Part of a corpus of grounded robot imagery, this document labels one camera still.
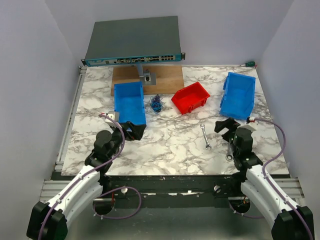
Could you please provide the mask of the blue plastic bin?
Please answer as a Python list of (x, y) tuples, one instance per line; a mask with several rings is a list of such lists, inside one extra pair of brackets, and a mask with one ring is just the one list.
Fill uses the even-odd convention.
[(140, 81), (114, 85), (114, 110), (119, 113), (119, 123), (146, 124), (144, 91)]
[(254, 108), (255, 88), (255, 77), (229, 72), (223, 84), (219, 113), (225, 117), (246, 120)]

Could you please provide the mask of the silver ratchet wrench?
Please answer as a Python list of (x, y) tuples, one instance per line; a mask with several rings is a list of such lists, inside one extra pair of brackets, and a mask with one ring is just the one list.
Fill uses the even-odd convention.
[(233, 160), (233, 153), (232, 153), (232, 148), (230, 143), (227, 144), (227, 153), (225, 155), (225, 158), (229, 162)]

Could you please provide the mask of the aluminium frame rail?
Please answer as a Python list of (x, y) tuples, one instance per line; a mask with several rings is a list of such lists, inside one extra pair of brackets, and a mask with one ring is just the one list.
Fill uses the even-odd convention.
[(84, 83), (84, 80), (85, 80), (86, 72), (87, 72), (87, 67), (86, 66), (81, 66), (79, 68), (78, 82), (77, 82), (77, 85), (76, 85), (74, 97), (73, 97), (72, 104), (71, 104), (70, 111), (69, 111), (69, 115), (68, 115), (68, 118), (67, 118), (66, 127), (65, 127), (65, 130), (64, 130), (62, 142), (61, 142), (61, 145), (60, 145), (60, 148), (59, 148), (57, 159), (55, 161), (55, 167), (54, 167), (55, 171), (60, 171), (61, 172), (62, 168), (63, 168), (63, 164), (64, 164), (64, 161), (65, 161), (67, 148), (68, 148), (68, 145), (69, 145), (69, 142), (70, 142), (72, 127), (73, 127), (73, 123), (74, 123), (74, 120), (75, 120), (75, 114), (77, 112), (77, 107), (78, 107), (78, 103), (79, 103), (79, 100), (80, 100), (80, 96), (81, 96), (82, 87), (83, 87), (83, 83)]

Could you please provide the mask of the small silver combination wrench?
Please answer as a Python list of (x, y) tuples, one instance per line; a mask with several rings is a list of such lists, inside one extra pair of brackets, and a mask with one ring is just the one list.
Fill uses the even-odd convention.
[(204, 137), (204, 140), (205, 140), (205, 149), (206, 150), (211, 150), (212, 146), (209, 143), (209, 140), (208, 140), (208, 137), (207, 137), (207, 133), (206, 133), (206, 130), (205, 130), (205, 125), (203, 123), (201, 123), (200, 124), (200, 128), (202, 130), (203, 137)]

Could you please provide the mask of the red plastic bin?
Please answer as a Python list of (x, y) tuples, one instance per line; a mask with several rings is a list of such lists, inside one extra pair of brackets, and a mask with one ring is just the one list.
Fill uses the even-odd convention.
[(191, 113), (199, 107), (203, 107), (210, 94), (197, 81), (187, 87), (178, 90), (171, 98), (173, 104), (177, 107), (182, 115)]

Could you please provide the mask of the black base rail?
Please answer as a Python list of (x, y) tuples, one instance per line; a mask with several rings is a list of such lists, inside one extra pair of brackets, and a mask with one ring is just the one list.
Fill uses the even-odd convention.
[(240, 190), (238, 175), (115, 175), (98, 181), (106, 196), (94, 203), (101, 208), (115, 203), (120, 209), (227, 208), (229, 204), (249, 208)]

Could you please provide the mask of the grey network switch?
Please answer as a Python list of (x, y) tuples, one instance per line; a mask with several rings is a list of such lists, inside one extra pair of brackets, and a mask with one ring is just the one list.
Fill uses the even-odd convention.
[(180, 62), (177, 16), (95, 22), (82, 64), (85, 67)]

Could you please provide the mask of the wooden board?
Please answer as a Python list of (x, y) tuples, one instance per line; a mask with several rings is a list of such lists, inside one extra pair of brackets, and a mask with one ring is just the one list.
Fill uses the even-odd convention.
[[(181, 65), (146, 65), (144, 70), (155, 73), (156, 84), (145, 85), (145, 95), (175, 94), (185, 87), (183, 69)], [(139, 74), (136, 66), (118, 66), (113, 68), (110, 95), (114, 96), (114, 85), (138, 82)]]

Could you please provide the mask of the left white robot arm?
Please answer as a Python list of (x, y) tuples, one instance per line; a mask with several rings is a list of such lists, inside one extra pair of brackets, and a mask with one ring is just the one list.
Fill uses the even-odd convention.
[(106, 172), (123, 151), (126, 141), (124, 125), (111, 120), (112, 132), (97, 133), (93, 150), (80, 172), (57, 195), (32, 208), (26, 235), (31, 240), (64, 240), (75, 218), (96, 198), (110, 194)]

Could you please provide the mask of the left blue plastic bin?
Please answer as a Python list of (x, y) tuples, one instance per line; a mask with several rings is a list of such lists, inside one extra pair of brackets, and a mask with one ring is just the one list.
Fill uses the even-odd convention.
[(140, 81), (114, 85), (114, 110), (119, 113), (119, 123), (146, 124), (144, 91)]

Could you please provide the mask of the green handled screwdriver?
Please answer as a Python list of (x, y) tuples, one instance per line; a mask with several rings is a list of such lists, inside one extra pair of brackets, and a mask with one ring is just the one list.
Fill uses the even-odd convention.
[(249, 61), (246, 62), (245, 64), (241, 64), (241, 67), (255, 67), (256, 66), (256, 62), (255, 61)]

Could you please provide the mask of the right blue plastic bin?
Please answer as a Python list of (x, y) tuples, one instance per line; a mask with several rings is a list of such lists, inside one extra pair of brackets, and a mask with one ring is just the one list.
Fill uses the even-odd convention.
[(219, 113), (225, 117), (246, 120), (254, 108), (255, 88), (255, 77), (229, 72), (223, 84)]

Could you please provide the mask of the grey metal stand bracket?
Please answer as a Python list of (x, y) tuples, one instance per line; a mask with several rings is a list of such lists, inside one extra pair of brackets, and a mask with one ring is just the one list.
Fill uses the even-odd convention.
[(139, 80), (143, 86), (155, 86), (156, 85), (156, 74), (150, 72), (148, 69), (144, 70), (141, 63), (136, 64), (136, 68), (139, 75)]

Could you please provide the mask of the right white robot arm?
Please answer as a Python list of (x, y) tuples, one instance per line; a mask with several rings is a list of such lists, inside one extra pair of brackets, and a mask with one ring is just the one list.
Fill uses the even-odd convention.
[(253, 152), (252, 133), (256, 130), (256, 121), (256, 118), (249, 117), (245, 125), (240, 125), (228, 118), (215, 123), (216, 133), (227, 129), (222, 138), (228, 142), (238, 170), (232, 176), (230, 191), (236, 196), (245, 195), (257, 207), (268, 222), (274, 240), (313, 240), (312, 211), (290, 198)]

